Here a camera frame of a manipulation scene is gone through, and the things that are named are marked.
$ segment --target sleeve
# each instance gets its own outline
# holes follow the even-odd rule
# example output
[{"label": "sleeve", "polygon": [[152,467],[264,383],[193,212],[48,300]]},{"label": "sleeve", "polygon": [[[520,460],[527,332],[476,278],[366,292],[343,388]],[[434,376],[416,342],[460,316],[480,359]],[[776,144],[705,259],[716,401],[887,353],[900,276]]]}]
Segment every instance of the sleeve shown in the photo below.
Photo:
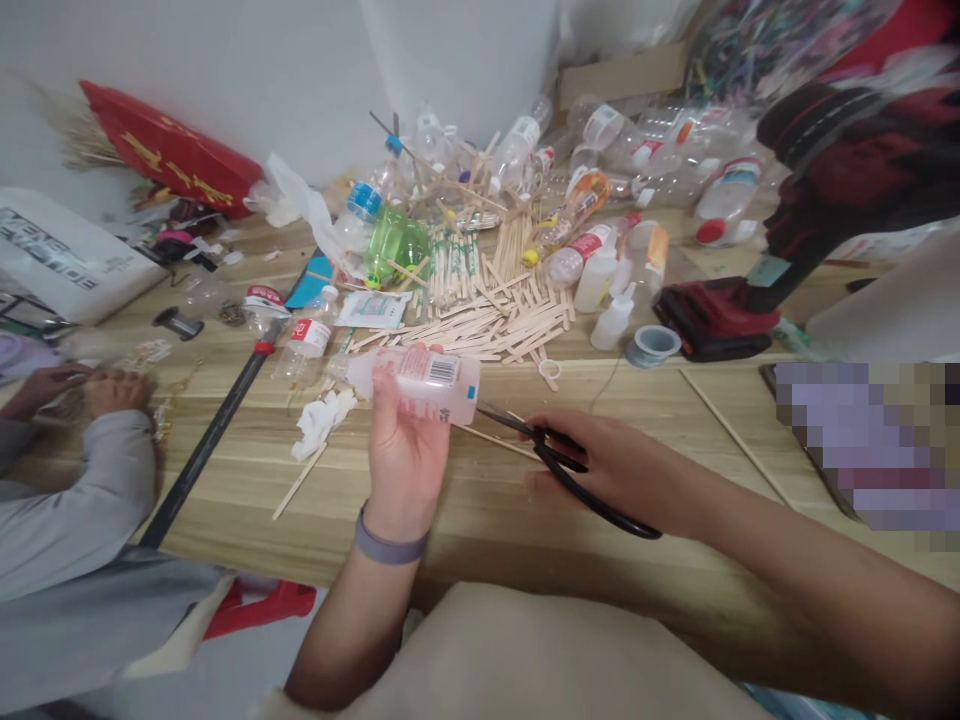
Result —
[{"label": "sleeve", "polygon": [[0,601],[106,565],[150,513],[157,463],[146,415],[97,418],[84,451],[86,470],[69,490],[0,504]]},{"label": "sleeve", "polygon": [[36,434],[37,428],[30,423],[0,419],[0,477],[7,474]]}]

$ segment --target red bag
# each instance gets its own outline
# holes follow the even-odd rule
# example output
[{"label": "red bag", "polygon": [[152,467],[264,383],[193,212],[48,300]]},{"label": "red bag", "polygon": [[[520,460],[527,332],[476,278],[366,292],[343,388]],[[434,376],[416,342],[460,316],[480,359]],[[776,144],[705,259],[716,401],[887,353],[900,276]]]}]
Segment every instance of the red bag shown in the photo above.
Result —
[{"label": "red bag", "polygon": [[250,214],[243,198],[261,178],[260,166],[253,160],[119,90],[86,80],[80,81],[80,87],[127,165],[227,217]]}]

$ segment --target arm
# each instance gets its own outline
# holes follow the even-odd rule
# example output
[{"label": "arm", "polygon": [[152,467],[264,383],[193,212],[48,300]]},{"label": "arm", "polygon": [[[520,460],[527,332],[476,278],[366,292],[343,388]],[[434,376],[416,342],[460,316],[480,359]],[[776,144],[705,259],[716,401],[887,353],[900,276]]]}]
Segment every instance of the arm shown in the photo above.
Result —
[{"label": "arm", "polygon": [[[530,422],[565,432],[587,450],[590,472],[579,479],[598,497],[746,567],[906,708],[956,710],[960,595],[623,423],[568,411]],[[534,473],[529,483],[565,492],[549,473]]]},{"label": "arm", "polygon": [[[376,374],[364,524],[381,540],[409,543],[433,522],[450,426],[398,415],[398,404],[393,378]],[[294,702],[341,710],[373,686],[400,647],[419,564],[383,565],[350,547],[287,680]]]},{"label": "arm", "polygon": [[[126,394],[123,385],[129,385]],[[150,512],[156,483],[150,421],[129,407],[145,402],[144,388],[135,376],[92,381],[88,399],[98,416],[84,434],[84,474],[63,492],[0,504],[0,599],[102,567]]]}]

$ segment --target wristband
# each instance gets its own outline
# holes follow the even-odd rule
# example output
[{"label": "wristband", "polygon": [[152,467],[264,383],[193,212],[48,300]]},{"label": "wristband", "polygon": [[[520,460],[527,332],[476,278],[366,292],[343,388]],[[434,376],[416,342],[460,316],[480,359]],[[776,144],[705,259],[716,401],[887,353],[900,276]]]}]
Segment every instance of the wristband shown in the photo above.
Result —
[{"label": "wristband", "polygon": [[363,511],[366,508],[366,503],[360,508],[360,514],[357,516],[357,528],[353,536],[353,542],[360,548],[360,552],[374,562],[384,565],[409,565],[423,557],[427,540],[430,539],[429,530],[422,538],[410,543],[394,543],[389,540],[381,540],[367,530],[367,526],[363,524]]}]

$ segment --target right hand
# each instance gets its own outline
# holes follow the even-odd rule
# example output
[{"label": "right hand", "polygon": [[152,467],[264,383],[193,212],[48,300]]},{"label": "right hand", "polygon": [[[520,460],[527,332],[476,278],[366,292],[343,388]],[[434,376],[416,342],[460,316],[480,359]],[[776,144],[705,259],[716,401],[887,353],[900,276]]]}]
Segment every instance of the right hand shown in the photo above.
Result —
[{"label": "right hand", "polygon": [[84,386],[87,409],[96,420],[123,410],[143,410],[150,399],[150,378],[118,368],[99,371]]},{"label": "right hand", "polygon": [[[526,420],[575,440],[586,457],[554,440],[557,450],[590,468],[574,480],[611,507],[669,535],[695,538],[709,513],[704,491],[723,478],[666,445],[613,418],[575,410],[547,410]],[[528,440],[525,435],[521,440]],[[549,470],[527,475],[538,495],[562,495],[579,503]]]}]

